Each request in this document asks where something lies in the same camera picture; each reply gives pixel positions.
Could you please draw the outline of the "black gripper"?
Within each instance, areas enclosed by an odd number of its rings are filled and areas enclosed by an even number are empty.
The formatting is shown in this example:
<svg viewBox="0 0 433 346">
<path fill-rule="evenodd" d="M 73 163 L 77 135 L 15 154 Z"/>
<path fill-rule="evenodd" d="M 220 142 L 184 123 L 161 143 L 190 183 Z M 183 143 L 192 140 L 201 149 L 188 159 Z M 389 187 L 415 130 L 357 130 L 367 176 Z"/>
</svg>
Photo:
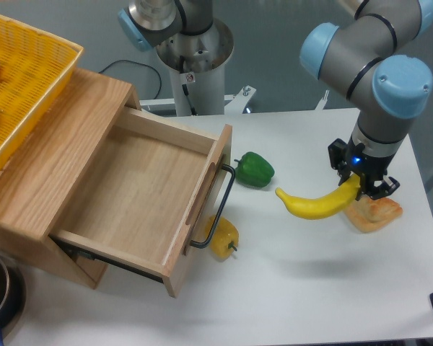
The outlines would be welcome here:
<svg viewBox="0 0 433 346">
<path fill-rule="evenodd" d="M 328 146 L 331 168 L 337 171 L 342 185 L 351 175 L 360 178 L 360 188 L 356 201 L 364 196 L 379 200 L 392 195 L 400 182 L 388 176 L 388 166 L 394 158 L 394 143 L 380 143 L 365 136 L 350 137 L 346 143 L 340 138 Z"/>
</svg>

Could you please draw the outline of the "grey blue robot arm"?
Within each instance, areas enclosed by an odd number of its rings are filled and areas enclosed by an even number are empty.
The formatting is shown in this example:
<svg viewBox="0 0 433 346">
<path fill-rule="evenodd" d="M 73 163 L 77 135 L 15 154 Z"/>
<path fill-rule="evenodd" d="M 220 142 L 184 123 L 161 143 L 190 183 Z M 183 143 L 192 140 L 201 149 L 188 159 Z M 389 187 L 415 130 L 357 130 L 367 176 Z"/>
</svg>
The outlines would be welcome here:
<svg viewBox="0 0 433 346">
<path fill-rule="evenodd" d="M 400 186 L 388 166 L 424 111 L 433 88 L 430 68 L 397 53 L 433 23 L 433 1 L 358 1 L 354 23 L 318 25 L 302 44 L 299 61 L 359 109 L 348 141 L 329 147 L 340 182 L 359 182 L 356 197 L 373 200 Z"/>
</svg>

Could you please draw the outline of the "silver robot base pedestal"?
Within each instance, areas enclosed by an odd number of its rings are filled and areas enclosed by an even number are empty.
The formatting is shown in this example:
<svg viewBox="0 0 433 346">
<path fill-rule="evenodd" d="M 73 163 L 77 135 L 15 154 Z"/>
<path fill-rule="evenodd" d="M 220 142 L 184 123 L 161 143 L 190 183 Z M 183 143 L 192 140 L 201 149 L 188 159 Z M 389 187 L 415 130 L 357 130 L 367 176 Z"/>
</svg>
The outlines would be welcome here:
<svg viewBox="0 0 433 346">
<path fill-rule="evenodd" d="M 130 1 L 118 21 L 134 47 L 154 50 L 169 71 L 175 114 L 237 115 L 248 111 L 256 90 L 225 95 L 225 66 L 234 38 L 213 15 L 212 1 Z"/>
</svg>

